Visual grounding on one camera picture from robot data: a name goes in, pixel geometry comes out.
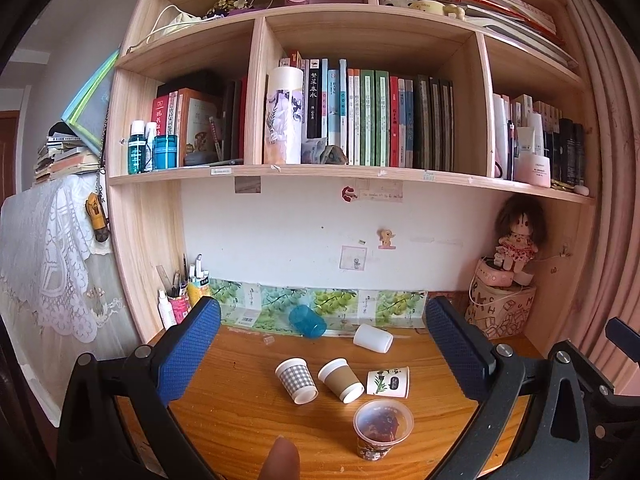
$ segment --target wooden bookshelf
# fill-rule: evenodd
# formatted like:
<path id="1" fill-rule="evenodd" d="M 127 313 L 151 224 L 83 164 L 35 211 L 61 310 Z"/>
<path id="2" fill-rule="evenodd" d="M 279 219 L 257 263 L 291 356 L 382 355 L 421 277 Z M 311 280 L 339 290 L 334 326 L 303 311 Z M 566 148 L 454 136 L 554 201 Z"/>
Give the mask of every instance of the wooden bookshelf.
<path id="1" fill-rule="evenodd" d="M 327 185 L 338 178 L 391 179 L 420 189 L 446 189 L 460 200 L 471 192 L 481 194 L 482 200 L 501 200 L 514 192 L 540 198 L 550 232 L 550 248 L 544 257 L 557 255 L 567 240 L 572 254 L 561 264 L 556 260 L 536 264 L 538 293 L 526 336 L 545 354 L 555 342 L 557 327 L 568 315 L 577 291 L 591 239 L 596 198 L 492 178 L 492 94 L 529 93 L 536 100 L 558 106 L 567 117 L 585 124 L 592 136 L 588 145 L 596 145 L 593 138 L 598 131 L 589 112 L 593 99 L 588 73 L 574 41 L 564 0 L 525 1 L 554 17 L 559 33 L 568 40 L 569 52 L 581 63 L 577 73 L 490 30 L 418 10 L 379 6 L 377 0 L 296 7 L 282 7 L 282 0 L 275 0 L 271 9 L 197 23 L 137 46 L 167 5 L 202 15 L 213 1 L 139 0 L 116 64 L 106 139 L 108 200 L 118 268 L 140 337 L 147 341 L 161 329 L 156 308 L 161 283 L 156 266 L 181 266 L 186 246 L 182 204 L 185 186 L 209 189 L 207 183 L 224 182 L 219 179 L 229 176 L 264 176 L 278 182 L 286 181 L 279 177 L 288 177 L 289 181 L 327 179 Z M 452 80 L 455 173 L 262 164 L 266 76 L 289 49 L 297 49 L 308 58 L 327 57 L 332 64 L 344 57 L 361 68 Z M 159 84 L 203 68 L 221 78 L 248 75 L 246 165 L 217 168 L 214 175 L 211 168 L 128 175 L 126 138 L 131 121 L 150 119 Z M 587 184 L 592 194 L 598 189 L 598 159 L 598 153 L 588 153 Z M 456 232 L 452 231 L 450 238 L 456 238 Z"/>

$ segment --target screw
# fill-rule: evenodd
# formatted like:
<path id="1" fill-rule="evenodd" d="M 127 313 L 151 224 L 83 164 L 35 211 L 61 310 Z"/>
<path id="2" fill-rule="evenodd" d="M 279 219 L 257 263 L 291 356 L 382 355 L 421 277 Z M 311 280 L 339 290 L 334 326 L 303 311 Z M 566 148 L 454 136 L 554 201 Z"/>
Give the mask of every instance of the screw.
<path id="1" fill-rule="evenodd" d="M 149 357 L 151 355 L 151 346 L 149 345 L 139 346 L 138 348 L 136 348 L 136 351 L 134 352 L 134 354 L 138 359 L 144 359 L 145 357 Z"/>
<path id="2" fill-rule="evenodd" d="M 91 362 L 91 354 L 82 354 L 78 358 L 78 364 L 80 366 L 87 366 Z"/>
<path id="3" fill-rule="evenodd" d="M 562 350 L 556 354 L 556 359 L 563 364 L 568 364 L 571 362 L 571 358 L 567 352 L 563 352 Z"/>
<path id="4" fill-rule="evenodd" d="M 495 347 L 495 351 L 498 352 L 498 355 L 502 357 L 511 357 L 513 355 L 513 348 L 504 343 L 500 343 L 497 347 Z"/>

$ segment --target blue book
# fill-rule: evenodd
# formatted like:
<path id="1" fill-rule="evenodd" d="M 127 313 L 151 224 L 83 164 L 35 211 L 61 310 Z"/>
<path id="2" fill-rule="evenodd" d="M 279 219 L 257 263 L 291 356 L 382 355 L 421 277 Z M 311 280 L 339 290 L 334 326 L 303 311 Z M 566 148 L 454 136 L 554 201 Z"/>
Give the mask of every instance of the blue book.
<path id="1" fill-rule="evenodd" d="M 328 143 L 340 146 L 340 83 L 337 70 L 328 71 L 326 97 Z"/>
<path id="2" fill-rule="evenodd" d="M 406 90 L 404 79 L 398 79 L 398 168 L 406 168 Z"/>
<path id="3" fill-rule="evenodd" d="M 327 137 L 328 133 L 328 108 L 327 108 L 327 89 L 328 89 L 328 77 L 329 77 L 329 60 L 324 58 L 322 60 L 321 68 L 322 76 L 322 116 L 320 123 L 320 137 Z"/>
<path id="4" fill-rule="evenodd" d="M 347 155 L 347 60 L 340 60 L 340 148 Z"/>
<path id="5" fill-rule="evenodd" d="M 406 154 L 404 156 L 404 166 L 412 168 L 414 166 L 414 82 L 411 79 L 404 81 L 404 107 L 406 110 Z"/>

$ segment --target green book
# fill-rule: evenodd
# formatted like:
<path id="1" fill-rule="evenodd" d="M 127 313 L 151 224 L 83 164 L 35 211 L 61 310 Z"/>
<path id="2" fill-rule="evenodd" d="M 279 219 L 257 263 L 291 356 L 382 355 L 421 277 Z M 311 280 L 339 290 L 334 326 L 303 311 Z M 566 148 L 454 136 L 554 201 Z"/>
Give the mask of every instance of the green book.
<path id="1" fill-rule="evenodd" d="M 373 166 L 376 144 L 376 83 L 373 70 L 360 70 L 360 163 Z"/>
<path id="2" fill-rule="evenodd" d="M 389 72 L 376 70 L 376 161 L 375 166 L 389 165 Z"/>

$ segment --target wooden door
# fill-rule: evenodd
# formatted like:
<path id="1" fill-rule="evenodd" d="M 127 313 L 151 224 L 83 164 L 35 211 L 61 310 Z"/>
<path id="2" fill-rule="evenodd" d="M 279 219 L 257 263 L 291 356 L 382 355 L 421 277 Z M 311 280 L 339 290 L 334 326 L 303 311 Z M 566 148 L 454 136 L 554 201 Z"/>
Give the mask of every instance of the wooden door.
<path id="1" fill-rule="evenodd" d="M 15 137 L 19 112 L 0 112 L 0 206 L 15 194 Z"/>

